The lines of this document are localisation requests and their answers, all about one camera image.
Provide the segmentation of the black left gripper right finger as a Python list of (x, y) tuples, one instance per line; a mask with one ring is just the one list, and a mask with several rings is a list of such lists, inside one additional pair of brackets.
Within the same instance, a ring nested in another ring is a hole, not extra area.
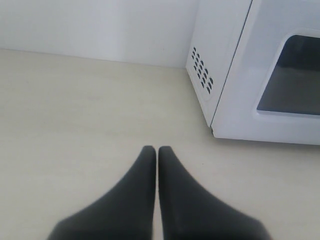
[(158, 150), (158, 194), (165, 240), (270, 240), (257, 219), (224, 203), (184, 168), (170, 146)]

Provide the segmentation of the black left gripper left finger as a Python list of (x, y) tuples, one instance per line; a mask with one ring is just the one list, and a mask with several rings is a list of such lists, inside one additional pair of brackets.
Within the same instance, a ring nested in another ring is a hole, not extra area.
[(100, 199), (61, 220), (50, 240), (150, 240), (156, 196), (157, 157), (141, 149), (123, 178)]

